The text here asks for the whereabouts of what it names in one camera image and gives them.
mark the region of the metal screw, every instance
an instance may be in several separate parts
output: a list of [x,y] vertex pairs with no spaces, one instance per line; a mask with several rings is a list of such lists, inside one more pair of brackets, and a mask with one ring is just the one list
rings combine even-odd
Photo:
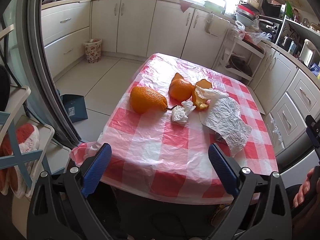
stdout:
[[274,176],[275,178],[279,178],[279,177],[280,177],[280,174],[279,174],[278,172],[274,171],[274,172],[272,173],[272,176]]
[[242,172],[244,174],[249,174],[251,172],[251,170],[249,168],[247,168],[247,167],[244,167],[244,168],[242,168]]
[[71,173],[77,173],[79,171],[79,168],[78,167],[72,167],[71,169],[70,169],[70,172]]
[[42,178],[44,178],[44,177],[48,176],[48,173],[46,171],[43,171],[43,172],[41,172],[40,176]]

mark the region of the floral trash can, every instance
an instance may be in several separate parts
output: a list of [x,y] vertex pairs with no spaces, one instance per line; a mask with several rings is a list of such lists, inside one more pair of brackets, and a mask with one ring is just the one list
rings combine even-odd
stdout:
[[85,56],[88,63],[96,63],[101,60],[101,43],[102,39],[91,39],[84,42]]

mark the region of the crumpled tissue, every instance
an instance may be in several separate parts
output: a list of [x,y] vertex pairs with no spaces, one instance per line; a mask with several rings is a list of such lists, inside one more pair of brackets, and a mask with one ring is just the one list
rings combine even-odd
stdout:
[[196,94],[203,99],[210,99],[208,110],[199,112],[201,123],[222,136],[234,157],[242,151],[252,130],[250,125],[242,121],[239,104],[229,94],[219,90],[197,86]]
[[192,101],[183,101],[182,106],[176,106],[172,110],[171,118],[172,121],[177,122],[179,124],[185,124],[188,121],[188,115],[196,109],[195,106],[193,106]]

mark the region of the red and white tablecloth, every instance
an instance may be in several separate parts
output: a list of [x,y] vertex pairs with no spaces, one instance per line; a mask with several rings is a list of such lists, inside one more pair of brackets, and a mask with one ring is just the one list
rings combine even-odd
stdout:
[[[101,181],[143,197],[183,204],[229,203],[224,188],[208,159],[214,131],[201,124],[198,111],[186,125],[171,121],[171,111],[137,114],[130,107],[130,91],[148,86],[164,95],[171,107],[168,88],[175,73],[195,84],[207,79],[214,89],[227,92],[241,107],[242,120],[252,127],[248,142],[235,159],[257,174],[277,171],[275,153],[261,115],[248,89],[239,81],[211,69],[175,57],[154,54],[141,67],[122,96],[97,142],[82,143],[71,152],[81,165],[103,143],[112,148],[112,158]],[[229,149],[218,143],[226,155]]]

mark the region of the orange fruit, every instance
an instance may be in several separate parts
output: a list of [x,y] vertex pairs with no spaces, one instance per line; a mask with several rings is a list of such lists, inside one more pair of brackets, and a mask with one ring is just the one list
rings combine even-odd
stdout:
[[138,114],[149,109],[167,111],[167,99],[157,91],[148,87],[134,87],[130,93],[130,105]]
[[169,86],[169,95],[182,102],[188,100],[192,95],[193,85],[184,80],[183,77],[176,73]]
[[200,98],[199,96],[196,95],[196,86],[198,87],[201,87],[201,88],[206,88],[206,89],[209,89],[209,88],[212,88],[212,84],[205,80],[205,79],[202,79],[200,81],[198,81],[193,90],[192,90],[192,102],[193,102],[193,105],[196,106],[196,108],[198,110],[204,110],[204,109],[207,109],[209,107],[209,105],[207,104],[207,101],[206,99],[202,99]]

